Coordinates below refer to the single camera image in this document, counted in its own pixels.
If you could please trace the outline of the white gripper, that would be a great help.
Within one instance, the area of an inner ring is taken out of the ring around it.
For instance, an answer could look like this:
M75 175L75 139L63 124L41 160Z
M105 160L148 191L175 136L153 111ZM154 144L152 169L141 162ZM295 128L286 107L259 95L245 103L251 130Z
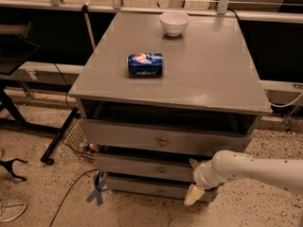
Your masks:
M211 160L199 163L197 160L189 158L188 161L191 167L194 168L193 179L196 184L189 186L184 205L192 206L205 194L205 189L219 186L224 183L224 179L215 172Z

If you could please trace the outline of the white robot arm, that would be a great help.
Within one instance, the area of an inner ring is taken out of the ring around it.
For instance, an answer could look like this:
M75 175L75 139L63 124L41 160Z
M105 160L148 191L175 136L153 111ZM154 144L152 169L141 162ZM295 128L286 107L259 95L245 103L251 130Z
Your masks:
M192 183L184 199L192 206L206 192L224 183L251 179L287 192L303 195L303 161L294 159L256 159L231 150L216 152L211 160L199 162L189 158Z

